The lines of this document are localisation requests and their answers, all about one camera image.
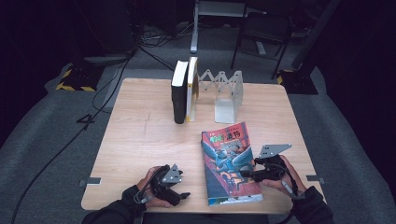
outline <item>book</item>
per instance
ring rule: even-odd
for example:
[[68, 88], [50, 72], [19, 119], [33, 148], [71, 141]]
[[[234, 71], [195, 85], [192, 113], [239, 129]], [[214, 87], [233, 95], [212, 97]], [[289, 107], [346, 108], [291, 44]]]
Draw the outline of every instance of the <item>book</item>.
[[260, 183], [240, 174], [255, 169], [245, 122], [202, 132], [201, 145], [209, 206], [262, 201]]
[[198, 57], [190, 57], [189, 71], [187, 77], [187, 107], [186, 107], [186, 121], [191, 122], [195, 120], [195, 106], [198, 99]]
[[174, 120], [177, 124], [184, 123], [186, 118], [188, 65], [188, 62], [177, 61], [171, 82]]

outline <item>colorful book cover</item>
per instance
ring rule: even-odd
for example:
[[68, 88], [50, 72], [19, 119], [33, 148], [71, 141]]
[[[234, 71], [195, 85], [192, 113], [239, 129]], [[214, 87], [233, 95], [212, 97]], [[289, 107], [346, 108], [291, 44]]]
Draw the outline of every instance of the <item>colorful book cover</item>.
[[255, 169], [245, 122], [202, 132], [201, 143], [209, 206], [262, 201], [260, 183], [239, 173]]

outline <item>black sleeve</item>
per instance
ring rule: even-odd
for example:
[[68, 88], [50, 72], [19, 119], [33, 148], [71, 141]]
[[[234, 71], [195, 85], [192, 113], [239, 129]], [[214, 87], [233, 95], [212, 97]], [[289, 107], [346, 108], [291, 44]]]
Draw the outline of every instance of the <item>black sleeve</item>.
[[121, 200], [96, 211], [91, 212], [82, 220], [82, 224], [130, 224], [134, 223], [136, 217], [141, 217], [146, 211], [143, 203], [136, 203], [134, 196], [139, 191], [136, 185], [126, 189], [122, 193]]
[[293, 208], [291, 212], [302, 224], [330, 224], [332, 221], [332, 210], [323, 202], [323, 196], [311, 187], [304, 193], [305, 198], [292, 200]]

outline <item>chair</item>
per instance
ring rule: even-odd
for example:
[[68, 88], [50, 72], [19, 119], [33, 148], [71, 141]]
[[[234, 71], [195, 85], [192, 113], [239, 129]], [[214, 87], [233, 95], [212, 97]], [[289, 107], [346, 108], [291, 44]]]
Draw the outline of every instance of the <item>chair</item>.
[[291, 37], [290, 13], [294, 9], [293, 0], [246, 0], [241, 27], [233, 52], [231, 69], [235, 62], [236, 52], [242, 39], [250, 39], [267, 45], [278, 46], [274, 56], [263, 56], [277, 61], [271, 79], [274, 79]]

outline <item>wooden table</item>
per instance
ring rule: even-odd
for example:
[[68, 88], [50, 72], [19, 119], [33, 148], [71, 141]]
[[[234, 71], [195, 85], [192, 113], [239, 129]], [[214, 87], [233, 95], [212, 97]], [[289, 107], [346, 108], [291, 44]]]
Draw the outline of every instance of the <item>wooden table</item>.
[[[126, 78], [120, 87], [110, 121], [100, 146], [91, 177], [101, 177], [100, 185], [89, 185], [81, 205], [87, 210], [100, 209], [120, 198], [122, 192], [136, 184], [148, 169], [173, 165], [184, 172], [182, 182], [173, 186], [177, 193], [190, 192], [186, 200], [170, 209], [149, 211], [193, 213], [265, 213], [286, 214], [290, 199], [276, 189], [262, 186], [260, 203], [207, 205], [201, 132], [230, 124], [214, 121], [215, 94], [200, 90], [195, 122], [175, 124], [171, 102], [170, 80]], [[306, 175], [315, 175], [288, 95], [279, 85], [244, 83], [244, 100], [237, 122], [245, 121], [254, 156], [263, 144], [291, 143], [287, 156], [307, 187]]]

